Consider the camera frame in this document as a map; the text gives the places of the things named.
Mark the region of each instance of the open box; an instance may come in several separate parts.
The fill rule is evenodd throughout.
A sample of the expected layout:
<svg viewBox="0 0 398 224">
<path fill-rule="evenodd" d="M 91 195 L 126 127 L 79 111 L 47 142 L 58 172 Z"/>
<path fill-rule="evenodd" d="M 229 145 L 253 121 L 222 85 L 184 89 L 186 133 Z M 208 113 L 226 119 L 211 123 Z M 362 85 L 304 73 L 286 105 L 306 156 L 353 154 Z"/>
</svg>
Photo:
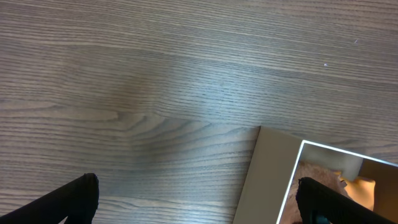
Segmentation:
<svg viewBox="0 0 398 224">
<path fill-rule="evenodd" d="M 398 223 L 398 165 L 262 127 L 233 224 L 280 223 L 299 161 L 338 170 L 350 184 L 369 181 L 370 209 Z"/>
</svg>

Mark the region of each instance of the wood grain pattern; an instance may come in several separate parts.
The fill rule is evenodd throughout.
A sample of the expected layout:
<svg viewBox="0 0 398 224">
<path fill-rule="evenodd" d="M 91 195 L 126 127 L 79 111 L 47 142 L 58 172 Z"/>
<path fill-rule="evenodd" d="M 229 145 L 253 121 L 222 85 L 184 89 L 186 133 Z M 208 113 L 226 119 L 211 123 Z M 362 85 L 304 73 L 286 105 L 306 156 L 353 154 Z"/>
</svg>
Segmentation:
<svg viewBox="0 0 398 224">
<path fill-rule="evenodd" d="M 0 213 L 94 171 L 98 223 L 228 223 L 261 124 L 398 162 L 397 14 L 0 0 Z"/>
</svg>

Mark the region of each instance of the box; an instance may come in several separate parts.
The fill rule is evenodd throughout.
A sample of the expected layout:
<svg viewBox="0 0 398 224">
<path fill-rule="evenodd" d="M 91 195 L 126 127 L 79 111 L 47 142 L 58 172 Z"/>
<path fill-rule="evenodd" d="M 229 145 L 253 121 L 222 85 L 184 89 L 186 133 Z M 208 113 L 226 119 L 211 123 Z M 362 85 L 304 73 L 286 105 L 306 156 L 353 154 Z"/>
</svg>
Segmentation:
<svg viewBox="0 0 398 224">
<path fill-rule="evenodd" d="M 338 170 L 348 186 L 365 175 L 366 180 L 376 183 L 373 212 L 398 222 L 396 164 L 262 127 L 233 224 L 278 224 L 299 161 Z"/>
</svg>

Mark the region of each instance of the brown fur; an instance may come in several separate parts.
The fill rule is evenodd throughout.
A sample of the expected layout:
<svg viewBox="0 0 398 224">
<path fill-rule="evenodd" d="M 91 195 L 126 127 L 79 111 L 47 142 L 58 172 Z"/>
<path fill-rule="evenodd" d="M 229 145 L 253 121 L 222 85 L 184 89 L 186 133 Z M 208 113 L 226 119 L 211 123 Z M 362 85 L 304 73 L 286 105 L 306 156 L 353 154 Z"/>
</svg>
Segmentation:
<svg viewBox="0 0 398 224">
<path fill-rule="evenodd" d="M 344 190 L 343 185 L 340 183 L 338 176 L 331 170 L 308 162 L 299 162 L 297 164 L 292 185 L 290 186 L 289 194 L 287 195 L 285 208 L 279 222 L 280 224 L 302 222 L 299 207 L 297 206 L 295 198 L 297 190 L 299 189 L 299 179 L 302 177 L 311 177 L 319 183 L 347 197 L 347 193 Z"/>
</svg>

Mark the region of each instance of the box side panel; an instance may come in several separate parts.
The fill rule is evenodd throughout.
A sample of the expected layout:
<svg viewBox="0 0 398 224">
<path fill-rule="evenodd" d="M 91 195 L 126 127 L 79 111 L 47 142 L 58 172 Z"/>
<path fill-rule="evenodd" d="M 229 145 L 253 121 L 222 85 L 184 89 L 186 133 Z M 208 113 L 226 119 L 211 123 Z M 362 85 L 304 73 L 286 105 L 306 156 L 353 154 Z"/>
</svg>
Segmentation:
<svg viewBox="0 0 398 224">
<path fill-rule="evenodd" d="M 274 224 L 302 139 L 261 127 L 233 224 Z"/>
</svg>

